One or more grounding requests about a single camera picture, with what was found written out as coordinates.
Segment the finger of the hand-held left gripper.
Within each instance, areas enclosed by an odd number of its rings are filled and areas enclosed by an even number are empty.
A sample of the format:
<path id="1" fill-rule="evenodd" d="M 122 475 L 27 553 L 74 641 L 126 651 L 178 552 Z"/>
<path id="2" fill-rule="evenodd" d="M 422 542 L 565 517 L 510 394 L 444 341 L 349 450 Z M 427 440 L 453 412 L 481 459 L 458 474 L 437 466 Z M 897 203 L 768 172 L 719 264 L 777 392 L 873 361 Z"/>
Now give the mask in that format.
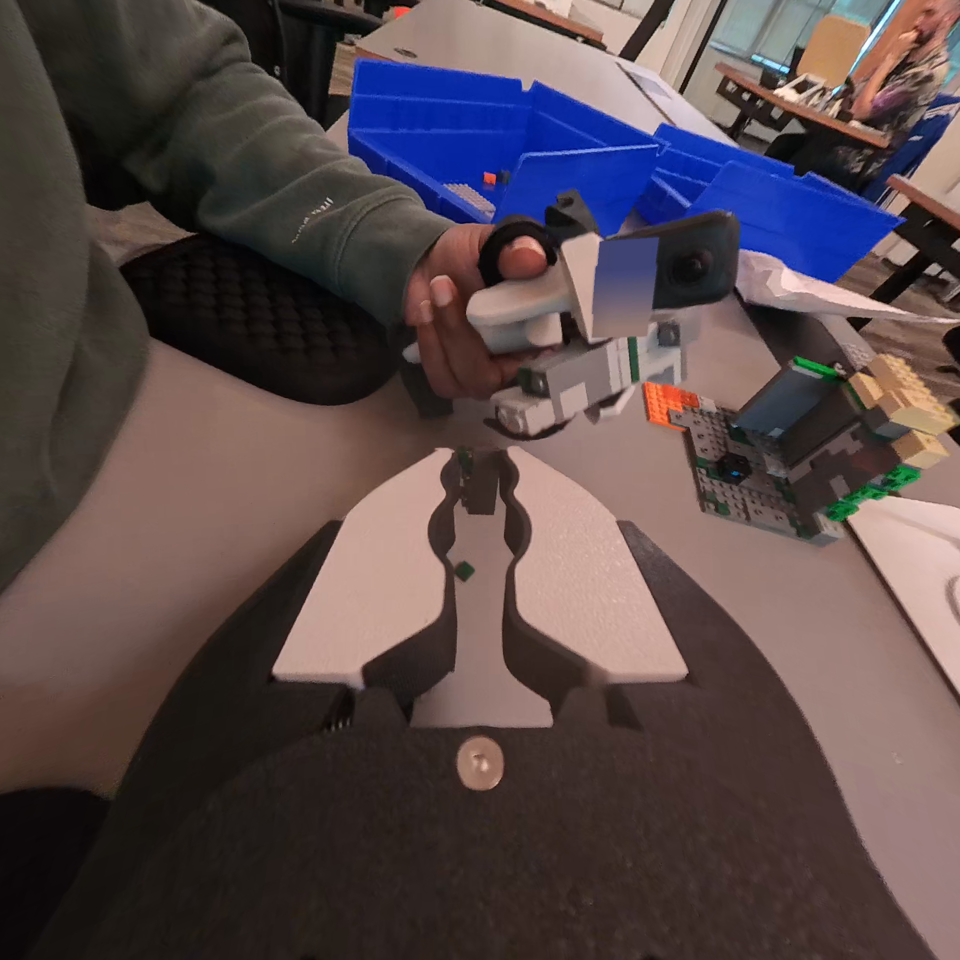
<path id="1" fill-rule="evenodd" d="M 585 342 L 598 341 L 594 334 L 594 285 L 601 242 L 598 234 L 581 234 L 563 241 L 558 252 L 558 265 L 568 288 L 567 312 Z"/>
<path id="2" fill-rule="evenodd" d="M 630 403 L 636 389 L 624 389 L 616 395 L 606 397 L 605 399 L 592 404 L 583 411 L 583 415 L 592 424 L 597 425 L 600 422 L 610 420 L 619 416 Z"/>

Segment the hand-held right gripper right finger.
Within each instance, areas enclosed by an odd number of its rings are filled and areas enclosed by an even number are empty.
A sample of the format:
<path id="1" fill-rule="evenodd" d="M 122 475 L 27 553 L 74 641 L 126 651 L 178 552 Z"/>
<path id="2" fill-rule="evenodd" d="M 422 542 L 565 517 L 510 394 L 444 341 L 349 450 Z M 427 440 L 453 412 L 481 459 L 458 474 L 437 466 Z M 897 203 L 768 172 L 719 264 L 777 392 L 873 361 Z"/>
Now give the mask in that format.
<path id="1" fill-rule="evenodd" d="M 521 447 L 501 455 L 503 537 L 510 550 L 501 626 L 510 676 L 556 724 L 570 693 L 690 678 L 615 515 Z"/>

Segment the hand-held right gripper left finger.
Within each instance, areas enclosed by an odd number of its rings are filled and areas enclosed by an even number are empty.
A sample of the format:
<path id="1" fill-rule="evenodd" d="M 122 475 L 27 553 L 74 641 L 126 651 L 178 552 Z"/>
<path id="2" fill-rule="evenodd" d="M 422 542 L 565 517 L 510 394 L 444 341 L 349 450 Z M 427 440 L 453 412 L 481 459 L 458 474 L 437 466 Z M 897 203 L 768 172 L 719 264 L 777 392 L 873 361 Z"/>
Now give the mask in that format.
<path id="1" fill-rule="evenodd" d="M 450 674 L 458 460 L 438 448 L 342 521 L 271 669 L 279 682 L 387 690 L 402 710 Z"/>

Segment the grey brick pillar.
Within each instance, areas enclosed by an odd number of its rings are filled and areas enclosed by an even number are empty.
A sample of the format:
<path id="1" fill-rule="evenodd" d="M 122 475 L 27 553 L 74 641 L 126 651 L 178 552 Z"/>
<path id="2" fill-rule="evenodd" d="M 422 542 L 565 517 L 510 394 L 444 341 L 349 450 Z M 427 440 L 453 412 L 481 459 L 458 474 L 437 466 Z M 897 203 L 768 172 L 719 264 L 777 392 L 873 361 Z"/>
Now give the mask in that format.
<path id="1" fill-rule="evenodd" d="M 589 344 L 581 339 L 521 366 L 511 385 L 491 397 L 486 425 L 528 441 L 563 429 L 597 402 L 643 383 L 676 387 L 686 376 L 680 324 L 662 320 L 640 337 Z"/>

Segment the dark grey brick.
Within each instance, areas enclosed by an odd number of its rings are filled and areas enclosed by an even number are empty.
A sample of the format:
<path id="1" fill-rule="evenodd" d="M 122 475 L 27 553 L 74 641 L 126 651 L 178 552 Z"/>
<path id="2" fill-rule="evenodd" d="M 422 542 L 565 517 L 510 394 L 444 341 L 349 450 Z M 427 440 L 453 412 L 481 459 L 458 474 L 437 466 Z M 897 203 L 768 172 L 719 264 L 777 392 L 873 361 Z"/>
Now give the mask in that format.
<path id="1" fill-rule="evenodd" d="M 455 453 L 462 508 L 473 517 L 493 517 L 499 497 L 500 449 L 458 446 Z"/>

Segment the black quilted elbow pad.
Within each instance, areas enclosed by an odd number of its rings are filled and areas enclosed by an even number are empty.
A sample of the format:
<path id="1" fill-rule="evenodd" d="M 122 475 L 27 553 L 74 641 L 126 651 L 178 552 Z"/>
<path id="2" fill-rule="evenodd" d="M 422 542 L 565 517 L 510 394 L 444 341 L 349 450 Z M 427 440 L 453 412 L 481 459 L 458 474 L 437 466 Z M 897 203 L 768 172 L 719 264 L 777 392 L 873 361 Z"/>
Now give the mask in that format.
<path id="1" fill-rule="evenodd" d="M 72 787 L 1 796 L 1 957 L 30 953 L 102 829 L 112 803 Z"/>
<path id="2" fill-rule="evenodd" d="M 282 399 L 359 402 L 397 371 L 376 319 L 245 246 L 198 233 L 121 274 L 153 339 Z"/>

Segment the person's left hand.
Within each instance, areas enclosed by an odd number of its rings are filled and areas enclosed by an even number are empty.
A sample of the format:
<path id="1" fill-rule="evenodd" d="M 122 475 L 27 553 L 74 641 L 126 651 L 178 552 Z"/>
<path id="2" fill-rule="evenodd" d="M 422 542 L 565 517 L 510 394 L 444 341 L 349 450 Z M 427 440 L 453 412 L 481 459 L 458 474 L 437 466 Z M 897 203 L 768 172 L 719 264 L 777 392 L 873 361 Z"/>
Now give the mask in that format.
<path id="1" fill-rule="evenodd" d="M 486 400 L 506 387 L 535 351 L 490 354 L 466 316 L 483 288 L 477 262 L 491 224 L 456 224 L 438 237 L 412 271 L 403 321 L 414 329 L 420 366 L 433 390 L 447 400 Z"/>

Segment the printed white paper bag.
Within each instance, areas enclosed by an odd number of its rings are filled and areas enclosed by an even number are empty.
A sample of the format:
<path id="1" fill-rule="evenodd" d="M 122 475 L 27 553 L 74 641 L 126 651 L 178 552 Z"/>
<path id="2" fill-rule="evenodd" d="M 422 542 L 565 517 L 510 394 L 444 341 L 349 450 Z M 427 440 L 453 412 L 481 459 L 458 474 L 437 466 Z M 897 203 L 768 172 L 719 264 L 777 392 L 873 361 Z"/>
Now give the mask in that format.
<path id="1" fill-rule="evenodd" d="M 754 250 L 738 252 L 736 291 L 749 305 L 798 314 L 824 315 L 906 324 L 956 326 L 959 319 L 920 315 L 882 303 L 864 294 L 848 291 L 799 273 L 772 255 Z"/>

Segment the cluttered office table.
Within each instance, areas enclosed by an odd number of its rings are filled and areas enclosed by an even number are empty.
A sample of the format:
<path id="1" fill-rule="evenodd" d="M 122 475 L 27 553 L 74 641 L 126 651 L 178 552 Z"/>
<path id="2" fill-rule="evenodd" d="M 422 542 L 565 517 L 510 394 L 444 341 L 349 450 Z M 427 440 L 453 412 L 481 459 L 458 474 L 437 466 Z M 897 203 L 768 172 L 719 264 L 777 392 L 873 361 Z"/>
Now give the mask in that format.
<path id="1" fill-rule="evenodd" d="M 748 77 L 729 63 L 719 62 L 714 69 L 721 78 L 716 94 L 738 109 L 735 120 L 726 130 L 727 136 L 732 140 L 738 140 L 751 123 L 770 126 L 771 115 L 780 112 L 798 122 L 831 131 L 840 138 L 871 150 L 886 150 L 891 144 L 888 135 L 870 126 L 854 121 L 845 122 L 828 115 L 824 110 L 786 100 L 775 90 L 762 86 L 757 79 Z"/>

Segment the grey baseplate brick building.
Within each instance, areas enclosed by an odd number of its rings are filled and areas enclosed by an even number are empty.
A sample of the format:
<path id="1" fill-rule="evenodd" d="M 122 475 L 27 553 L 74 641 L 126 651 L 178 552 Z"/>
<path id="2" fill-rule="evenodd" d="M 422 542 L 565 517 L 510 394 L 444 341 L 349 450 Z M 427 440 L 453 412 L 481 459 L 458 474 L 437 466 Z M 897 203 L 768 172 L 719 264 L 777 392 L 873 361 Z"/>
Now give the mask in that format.
<path id="1" fill-rule="evenodd" d="M 852 370 L 795 356 L 739 410 L 653 382 L 643 396 L 651 424 L 682 434 L 704 514 L 813 546 L 949 457 L 943 439 L 958 427 L 886 353 Z"/>

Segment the background office table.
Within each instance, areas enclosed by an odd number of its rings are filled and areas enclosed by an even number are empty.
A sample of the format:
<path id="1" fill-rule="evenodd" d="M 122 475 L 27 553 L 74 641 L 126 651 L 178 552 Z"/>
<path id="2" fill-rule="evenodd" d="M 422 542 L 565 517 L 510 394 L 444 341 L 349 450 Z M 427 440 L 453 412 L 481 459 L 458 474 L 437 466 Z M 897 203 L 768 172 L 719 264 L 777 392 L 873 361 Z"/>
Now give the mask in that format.
<path id="1" fill-rule="evenodd" d="M 908 201 L 894 234 L 916 252 L 872 292 L 871 298 L 892 305 L 931 266 L 941 268 L 958 282 L 959 251 L 954 246 L 959 239 L 958 209 L 900 175 L 889 176 L 886 186 Z"/>

